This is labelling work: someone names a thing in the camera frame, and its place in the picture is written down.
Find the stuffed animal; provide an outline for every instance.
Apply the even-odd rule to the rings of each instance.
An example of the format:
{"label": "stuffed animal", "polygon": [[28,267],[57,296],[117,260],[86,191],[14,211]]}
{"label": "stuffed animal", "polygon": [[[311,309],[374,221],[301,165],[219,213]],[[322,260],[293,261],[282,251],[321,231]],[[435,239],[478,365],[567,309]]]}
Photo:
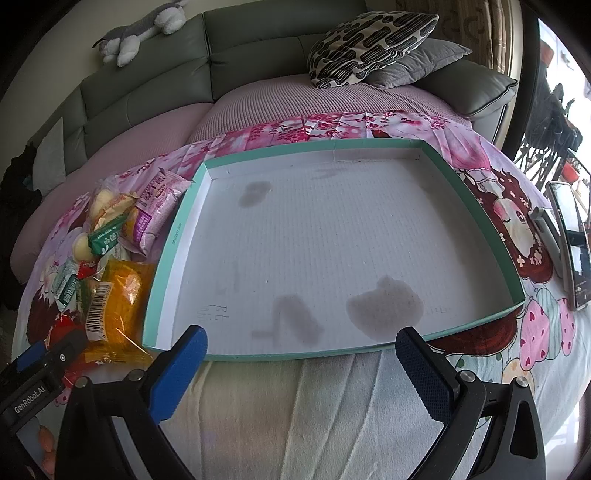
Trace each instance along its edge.
{"label": "stuffed animal", "polygon": [[117,65],[123,67],[138,54],[142,41],[157,35],[160,31],[164,35],[170,35],[185,24],[187,17],[183,5],[188,1],[180,0],[160,5],[131,25],[115,27],[98,39],[92,48],[99,46],[99,54],[103,57],[104,63],[117,59]]}

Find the snack package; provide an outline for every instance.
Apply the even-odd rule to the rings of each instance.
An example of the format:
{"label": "snack package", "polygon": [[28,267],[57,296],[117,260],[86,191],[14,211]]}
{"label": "snack package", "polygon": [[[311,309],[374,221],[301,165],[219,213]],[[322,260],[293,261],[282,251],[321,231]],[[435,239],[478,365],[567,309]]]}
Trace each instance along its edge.
{"label": "snack package", "polygon": [[83,259],[90,255],[104,255],[113,248],[117,244],[121,225],[136,200],[135,193],[120,193],[112,177],[102,180],[88,208],[87,245],[83,244],[85,235],[81,234],[72,248],[74,257]]}
{"label": "snack package", "polygon": [[88,244],[90,251],[94,255],[105,255],[117,244],[121,226],[124,224],[126,218],[127,214],[123,213],[109,223],[89,233]]}
{"label": "snack package", "polygon": [[147,256],[163,223],[189,185],[190,180],[161,168],[127,216],[120,236],[124,246]]}
{"label": "snack package", "polygon": [[116,244],[97,262],[94,275],[80,280],[80,283],[76,287],[76,310],[82,318],[86,318],[86,315],[88,315],[92,297],[94,297],[96,288],[105,272],[106,265],[111,259],[129,260],[129,253],[121,245]]}
{"label": "snack package", "polygon": [[109,260],[86,315],[86,362],[150,363],[141,348],[154,264]]}
{"label": "snack package", "polygon": [[53,296],[56,299],[57,309],[63,312],[74,298],[76,287],[80,280],[90,277],[96,272],[95,262],[76,262],[68,257],[59,268],[51,285]]}
{"label": "snack package", "polygon": [[88,209],[90,231],[94,232],[114,220],[119,215],[129,213],[137,200],[134,193],[117,193],[110,184],[107,188],[101,188],[95,192],[95,197]]}

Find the wall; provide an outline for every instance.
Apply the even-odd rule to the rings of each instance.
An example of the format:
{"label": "wall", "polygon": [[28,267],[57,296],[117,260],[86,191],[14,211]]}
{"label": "wall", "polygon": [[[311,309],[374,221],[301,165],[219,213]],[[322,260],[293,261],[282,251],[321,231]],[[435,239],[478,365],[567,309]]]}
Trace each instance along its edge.
{"label": "wall", "polygon": [[[254,0],[190,0],[188,18],[214,8]],[[164,0],[81,0],[35,46],[0,100],[0,178],[82,79],[101,66],[93,43],[117,25],[127,25]]]}

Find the yellow snack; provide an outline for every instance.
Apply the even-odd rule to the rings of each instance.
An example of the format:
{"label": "yellow snack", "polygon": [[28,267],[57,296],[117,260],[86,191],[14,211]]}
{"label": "yellow snack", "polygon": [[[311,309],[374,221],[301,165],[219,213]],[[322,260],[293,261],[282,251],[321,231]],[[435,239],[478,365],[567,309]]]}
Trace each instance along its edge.
{"label": "yellow snack", "polygon": [[86,316],[86,362],[142,362],[152,357],[141,348],[145,305],[154,265],[109,260]]}
{"label": "yellow snack", "polygon": [[119,215],[128,213],[131,210],[131,207],[135,205],[137,199],[138,196],[133,193],[120,193],[115,196],[109,203],[103,205],[96,216],[90,217],[91,230],[94,232],[111,220],[117,218]]}
{"label": "yellow snack", "polygon": [[74,240],[72,258],[77,262],[92,262],[95,259],[88,245],[88,233],[81,233]]}
{"label": "yellow snack", "polygon": [[102,189],[98,191],[88,210],[88,216],[90,217],[90,220],[94,221],[95,218],[99,216],[100,210],[108,205],[109,202],[114,198],[115,194],[109,189]]}

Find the screw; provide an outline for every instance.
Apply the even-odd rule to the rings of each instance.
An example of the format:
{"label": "screw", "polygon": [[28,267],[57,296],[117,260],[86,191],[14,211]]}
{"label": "screw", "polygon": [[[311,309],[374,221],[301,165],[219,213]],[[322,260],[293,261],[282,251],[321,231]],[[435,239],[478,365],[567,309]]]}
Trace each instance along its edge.
{"label": "screw", "polygon": [[474,382],[474,380],[476,379],[476,375],[474,375],[474,373],[470,372],[469,370],[462,370],[460,372],[460,378],[464,381],[464,382]]}
{"label": "screw", "polygon": [[138,382],[144,377],[144,371],[141,368],[135,368],[127,374],[127,378],[132,382]]}
{"label": "screw", "polygon": [[84,388],[87,385],[88,385],[88,378],[86,378],[86,377],[80,377],[78,380],[76,380],[76,383],[74,384],[74,386],[76,388]]}
{"label": "screw", "polygon": [[517,383],[517,385],[523,388],[530,386],[530,382],[527,380],[527,378],[523,377],[522,375],[518,376],[515,382]]}

